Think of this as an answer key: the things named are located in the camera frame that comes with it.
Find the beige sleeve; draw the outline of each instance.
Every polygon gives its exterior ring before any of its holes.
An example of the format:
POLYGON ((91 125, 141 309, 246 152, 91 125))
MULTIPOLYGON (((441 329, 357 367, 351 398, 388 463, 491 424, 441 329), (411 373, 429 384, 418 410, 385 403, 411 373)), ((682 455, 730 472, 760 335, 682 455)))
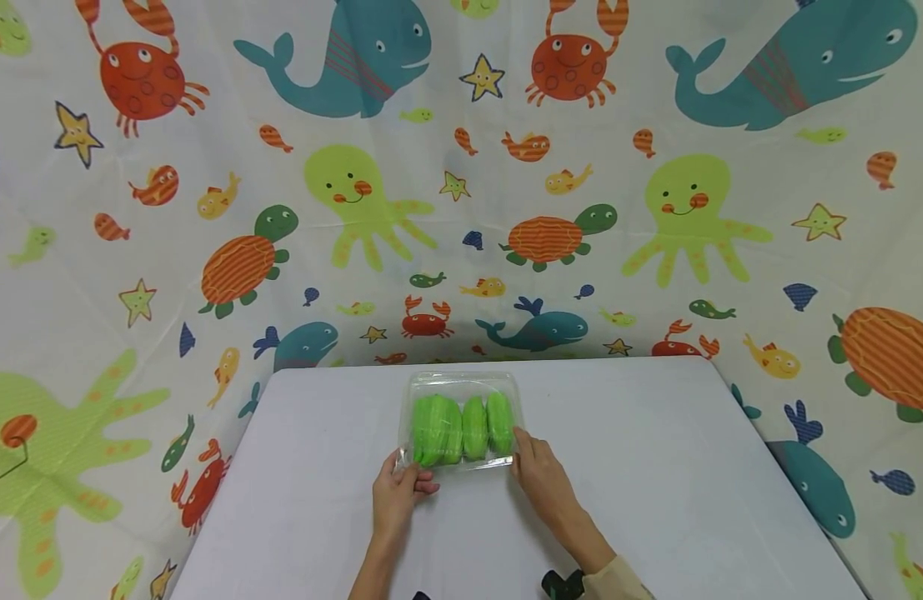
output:
POLYGON ((656 600, 621 556, 581 581, 585 600, 656 600))

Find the plastic container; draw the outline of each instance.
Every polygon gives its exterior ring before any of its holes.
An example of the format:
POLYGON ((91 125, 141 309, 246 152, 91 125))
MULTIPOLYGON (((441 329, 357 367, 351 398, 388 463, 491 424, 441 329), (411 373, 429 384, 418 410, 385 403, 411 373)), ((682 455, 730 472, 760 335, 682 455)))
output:
POLYGON ((417 372, 404 392, 399 468, 474 470, 510 465, 524 427, 509 372, 417 372))

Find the person's left hand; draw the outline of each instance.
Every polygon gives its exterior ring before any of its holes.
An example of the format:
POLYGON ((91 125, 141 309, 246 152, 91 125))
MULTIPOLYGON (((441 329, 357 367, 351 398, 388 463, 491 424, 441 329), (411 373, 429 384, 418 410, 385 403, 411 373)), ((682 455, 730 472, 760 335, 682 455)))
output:
POLYGON ((404 543, 407 527, 411 523, 414 505, 441 487, 432 481, 434 475, 429 470, 421 470, 418 464, 395 472, 398 450, 384 460, 378 479, 372 486, 374 499, 374 538, 373 542, 386 548, 399 548, 404 543))

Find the red crab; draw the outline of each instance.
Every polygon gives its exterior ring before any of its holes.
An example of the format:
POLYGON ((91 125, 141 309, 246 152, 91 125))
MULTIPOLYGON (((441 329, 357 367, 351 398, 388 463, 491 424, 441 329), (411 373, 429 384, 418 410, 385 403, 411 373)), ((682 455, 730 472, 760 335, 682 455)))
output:
MULTIPOLYGON (((670 336, 675 335, 676 333, 684 333, 691 329, 691 323, 681 324, 680 318, 677 321, 670 324, 668 327, 668 335, 665 335, 665 339, 661 342, 657 342, 654 346, 651 347, 651 356, 701 356, 701 352, 694 346, 691 346, 690 343, 684 342, 671 342, 669 340, 670 336)), ((708 341, 708 338, 699 336, 699 342, 701 347, 704 349, 704 352, 708 353, 705 358, 711 360, 718 356, 718 352, 721 349, 721 345, 718 340, 708 341)))
POLYGON ((605 50, 591 37, 566 33, 552 36, 551 19, 554 15, 574 6, 575 0, 550 0, 548 21, 544 24, 544 39, 538 44, 531 58, 531 78, 534 82, 524 90, 530 93, 527 101, 538 99, 535 106, 541 106, 545 96, 570 102, 588 99, 588 108, 594 108, 594 95, 600 106, 604 106, 604 92, 601 83, 609 93, 614 94, 614 84, 604 78, 608 57, 618 49, 621 33, 628 26, 628 0, 618 0, 614 10, 607 0, 598 0, 598 24, 601 31, 612 37, 611 47, 605 50))
POLYGON ((436 335, 449 338, 454 333, 453 329, 448 329, 451 307, 447 302, 442 302, 441 305, 431 303, 437 314, 444 315, 444 318, 435 317, 435 315, 412 315, 411 309, 421 304, 422 299, 420 296, 418 299, 410 296, 404 299, 404 314, 407 317, 402 318, 402 328, 404 328, 402 335, 406 338, 413 338, 416 335, 436 335))
POLYGON ((137 138, 138 121, 160 118, 178 106, 194 116, 194 107, 185 99, 204 110, 203 100, 185 89, 191 88, 206 96, 211 93, 201 83, 184 80, 184 71, 177 61, 181 48, 174 36, 174 18, 164 1, 148 0, 146 8, 135 0, 121 1, 134 22, 171 42, 170 54, 144 42, 121 42, 103 49, 94 34, 101 0, 74 0, 74 4, 88 25, 91 43, 101 55, 101 84, 118 109, 118 126, 124 137, 128 138, 130 127, 137 138))
POLYGON ((221 458, 221 448, 214 437, 208 440, 208 451, 202 452, 198 460, 202 463, 209 459, 215 458, 204 468, 204 472, 198 481, 191 487, 191 493, 188 500, 181 501, 184 495, 184 488, 188 486, 188 469, 184 469, 184 475, 181 476, 181 482, 171 486, 171 501, 177 504, 181 509, 181 524, 187 527, 188 535, 197 535, 198 529, 204 524, 204 514, 208 512, 211 502, 214 500, 214 494, 217 493, 221 486, 223 476, 228 474, 228 467, 231 466, 231 456, 227 460, 221 458))

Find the white table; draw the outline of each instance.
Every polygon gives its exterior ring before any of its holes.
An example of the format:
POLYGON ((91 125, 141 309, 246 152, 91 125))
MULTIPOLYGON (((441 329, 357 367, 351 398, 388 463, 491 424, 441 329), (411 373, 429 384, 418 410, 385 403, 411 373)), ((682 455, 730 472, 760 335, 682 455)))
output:
MULTIPOLYGON (((581 503, 659 600, 864 600, 715 368, 697 357, 341 367, 273 375, 172 600, 346 598, 371 482, 418 371, 508 371, 581 503)), ((576 567, 506 467, 419 507, 392 600, 520 600, 576 567)))

